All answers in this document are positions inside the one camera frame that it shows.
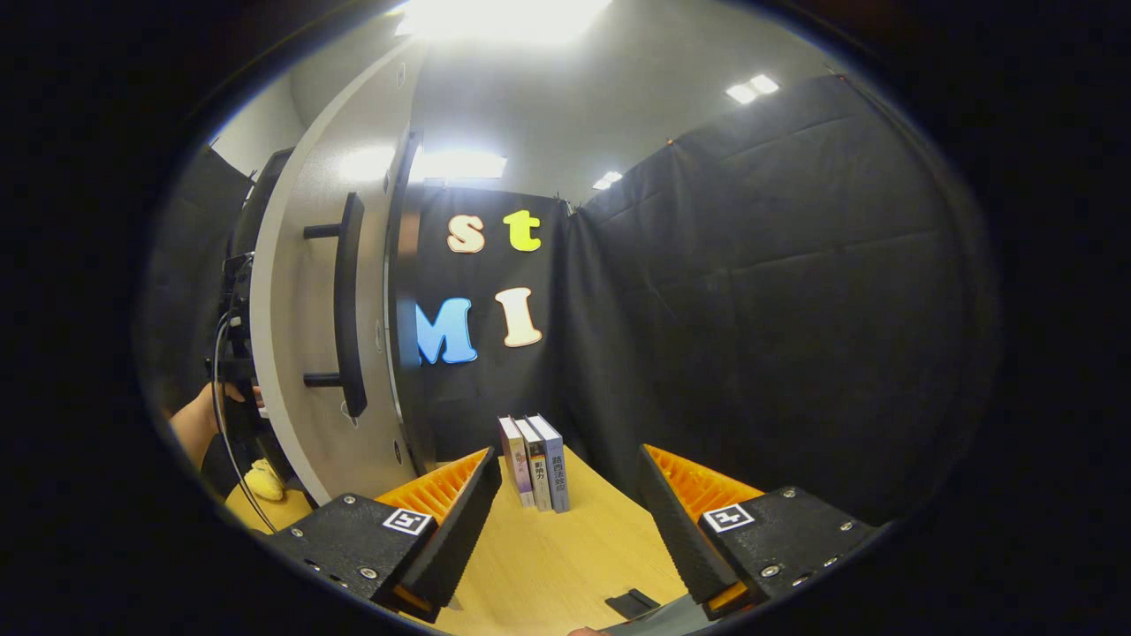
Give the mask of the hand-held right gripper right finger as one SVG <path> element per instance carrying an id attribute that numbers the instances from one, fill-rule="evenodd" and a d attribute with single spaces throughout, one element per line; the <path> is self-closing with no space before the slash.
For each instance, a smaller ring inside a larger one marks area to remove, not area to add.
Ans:
<path id="1" fill-rule="evenodd" d="M 791 595 L 884 531 L 803 488 L 761 491 L 644 444 L 638 485 L 676 571 L 711 620 Z"/>

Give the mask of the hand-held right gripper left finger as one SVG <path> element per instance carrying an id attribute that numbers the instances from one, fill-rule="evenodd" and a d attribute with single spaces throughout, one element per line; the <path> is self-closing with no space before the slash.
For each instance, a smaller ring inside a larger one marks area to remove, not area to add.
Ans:
<path id="1" fill-rule="evenodd" d="M 501 469 L 492 447 L 370 498 L 342 495 L 266 543 L 333 587 L 435 624 L 490 515 Z"/>

